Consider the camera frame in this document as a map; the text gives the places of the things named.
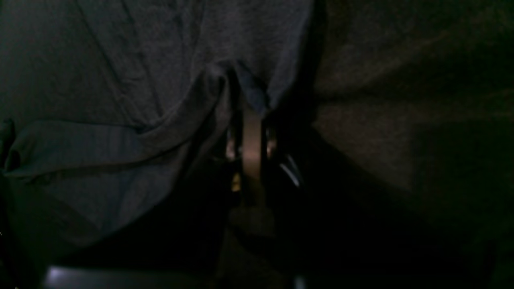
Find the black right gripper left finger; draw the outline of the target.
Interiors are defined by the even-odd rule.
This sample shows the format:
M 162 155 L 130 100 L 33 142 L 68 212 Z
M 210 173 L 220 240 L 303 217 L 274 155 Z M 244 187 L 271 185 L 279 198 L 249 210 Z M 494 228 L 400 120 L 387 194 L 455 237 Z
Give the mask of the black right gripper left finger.
M 209 81 L 215 106 L 169 196 L 134 223 L 53 265 L 54 289 L 206 289 L 216 271 L 241 164 L 241 85 Z

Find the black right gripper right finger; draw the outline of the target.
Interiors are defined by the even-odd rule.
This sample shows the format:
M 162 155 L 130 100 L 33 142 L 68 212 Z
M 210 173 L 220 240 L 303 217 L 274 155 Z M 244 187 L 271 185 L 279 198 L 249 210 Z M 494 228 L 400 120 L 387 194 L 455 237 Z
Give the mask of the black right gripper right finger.
M 308 289 L 488 289 L 496 246 L 477 251 L 431 225 L 303 120 L 272 115 L 277 148 L 263 170 L 279 260 Z

